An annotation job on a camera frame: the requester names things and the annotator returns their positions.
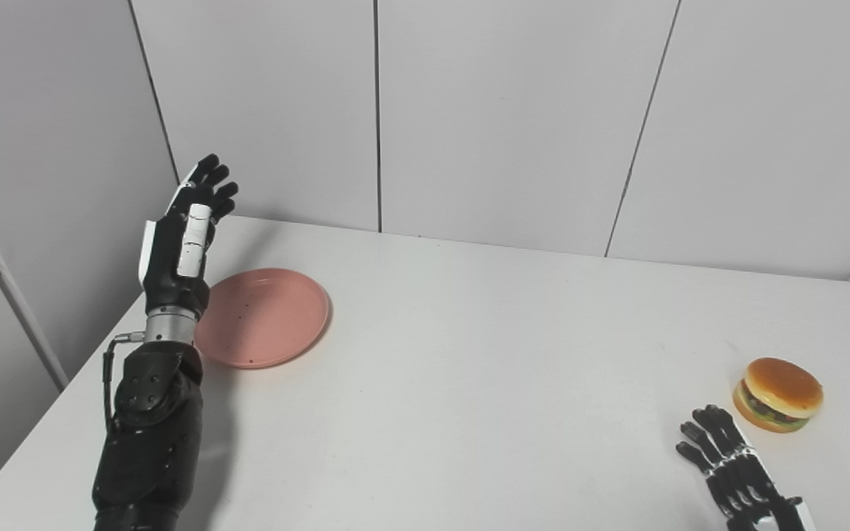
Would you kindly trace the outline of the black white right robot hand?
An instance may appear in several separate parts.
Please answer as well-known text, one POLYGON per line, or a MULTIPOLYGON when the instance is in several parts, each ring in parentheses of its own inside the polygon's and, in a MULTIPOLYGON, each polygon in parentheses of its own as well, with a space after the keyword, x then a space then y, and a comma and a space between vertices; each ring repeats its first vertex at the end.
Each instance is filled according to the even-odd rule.
POLYGON ((758 451, 746 441, 728 411, 696 408, 680 424, 675 450, 704 477, 728 530, 814 530, 812 514, 801 497, 777 488, 758 451))

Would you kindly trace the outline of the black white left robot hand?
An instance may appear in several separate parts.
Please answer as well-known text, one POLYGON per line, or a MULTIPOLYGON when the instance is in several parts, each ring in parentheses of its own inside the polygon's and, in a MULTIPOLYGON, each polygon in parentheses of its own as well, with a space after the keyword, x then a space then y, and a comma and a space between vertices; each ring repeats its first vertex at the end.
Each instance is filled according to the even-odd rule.
POLYGON ((197 319, 203 315, 210 299, 207 252, 238 191, 229 168, 216 154, 206 155, 182 179, 165 214, 146 223, 138 268, 146 312, 179 307, 197 319))

